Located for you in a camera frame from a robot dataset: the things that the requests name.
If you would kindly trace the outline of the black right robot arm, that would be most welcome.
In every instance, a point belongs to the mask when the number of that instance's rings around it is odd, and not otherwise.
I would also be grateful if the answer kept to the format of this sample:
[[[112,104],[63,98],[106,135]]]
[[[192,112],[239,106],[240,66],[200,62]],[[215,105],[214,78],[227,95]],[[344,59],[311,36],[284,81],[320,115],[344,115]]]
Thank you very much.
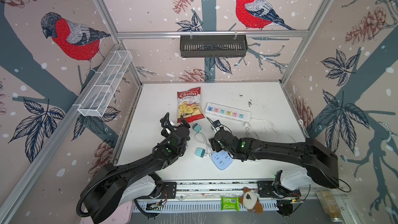
[[[237,138],[231,132],[219,129],[209,139],[213,151],[226,151],[233,159],[245,161],[273,160],[295,164],[298,169],[275,174],[274,190],[294,191],[306,185],[318,185],[350,193],[340,186],[337,155],[315,139],[306,138],[298,143],[265,142],[254,138]]]

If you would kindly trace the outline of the pink tray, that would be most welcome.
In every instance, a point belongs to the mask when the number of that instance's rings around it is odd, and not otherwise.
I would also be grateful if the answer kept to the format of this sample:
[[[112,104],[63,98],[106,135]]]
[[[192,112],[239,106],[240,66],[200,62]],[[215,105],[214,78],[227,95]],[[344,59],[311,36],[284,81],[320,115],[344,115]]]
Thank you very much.
[[[120,206],[103,222],[100,224],[127,224],[131,220],[132,208],[134,203],[132,201],[126,202]]]

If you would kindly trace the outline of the red Chuba cassava chips bag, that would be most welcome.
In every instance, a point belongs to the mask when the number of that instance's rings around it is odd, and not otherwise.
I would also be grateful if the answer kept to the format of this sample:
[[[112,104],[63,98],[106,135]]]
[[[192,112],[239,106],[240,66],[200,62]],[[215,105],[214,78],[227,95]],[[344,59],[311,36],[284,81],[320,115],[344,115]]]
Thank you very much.
[[[181,117],[188,123],[205,118],[201,109],[201,87],[177,92],[177,102],[178,123],[182,123]]]

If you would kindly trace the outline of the blue square power socket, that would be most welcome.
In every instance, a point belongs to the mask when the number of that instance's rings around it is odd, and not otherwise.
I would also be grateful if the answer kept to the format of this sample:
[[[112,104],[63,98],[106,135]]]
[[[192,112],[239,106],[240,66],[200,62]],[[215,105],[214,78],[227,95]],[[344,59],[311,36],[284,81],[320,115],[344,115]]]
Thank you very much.
[[[228,168],[233,162],[231,156],[224,150],[212,153],[211,160],[214,165],[221,171]]]

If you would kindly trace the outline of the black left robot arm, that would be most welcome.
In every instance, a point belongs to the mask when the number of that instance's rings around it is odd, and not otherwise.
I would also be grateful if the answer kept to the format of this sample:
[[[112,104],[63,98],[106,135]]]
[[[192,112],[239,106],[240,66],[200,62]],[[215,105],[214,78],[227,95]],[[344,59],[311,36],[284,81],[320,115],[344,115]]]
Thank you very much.
[[[160,182],[156,172],[171,166],[184,155],[190,140],[190,124],[181,116],[180,125],[173,125],[169,113],[160,123],[161,135],[165,139],[154,146],[149,155],[121,166],[109,163],[97,172],[80,194],[76,206],[79,217],[90,217],[95,224],[103,222],[117,209],[129,186],[145,176]]]

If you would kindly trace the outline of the brown white plush toy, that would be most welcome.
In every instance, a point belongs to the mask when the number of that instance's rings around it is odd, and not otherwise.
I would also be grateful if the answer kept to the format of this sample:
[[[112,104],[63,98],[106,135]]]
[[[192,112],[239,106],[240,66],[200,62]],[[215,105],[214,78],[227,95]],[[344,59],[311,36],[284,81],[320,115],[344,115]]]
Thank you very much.
[[[249,212],[263,213],[263,206],[260,203],[257,195],[249,188],[243,188],[244,194],[238,198],[238,201]]]

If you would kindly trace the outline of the white long power strip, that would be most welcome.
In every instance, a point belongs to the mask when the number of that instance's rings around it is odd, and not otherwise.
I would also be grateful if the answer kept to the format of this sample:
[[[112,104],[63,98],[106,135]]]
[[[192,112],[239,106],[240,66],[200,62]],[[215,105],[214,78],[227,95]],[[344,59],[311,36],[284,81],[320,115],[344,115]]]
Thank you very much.
[[[205,107],[205,113],[240,122],[249,123],[251,121],[251,112],[210,102]]]

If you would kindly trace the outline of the green wet wipes pack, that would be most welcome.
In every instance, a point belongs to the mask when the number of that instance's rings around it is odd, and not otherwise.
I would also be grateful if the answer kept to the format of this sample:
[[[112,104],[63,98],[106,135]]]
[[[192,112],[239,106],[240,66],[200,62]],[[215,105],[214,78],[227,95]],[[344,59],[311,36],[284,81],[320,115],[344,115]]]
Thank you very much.
[[[221,210],[236,210],[239,212],[239,197],[221,197]]]

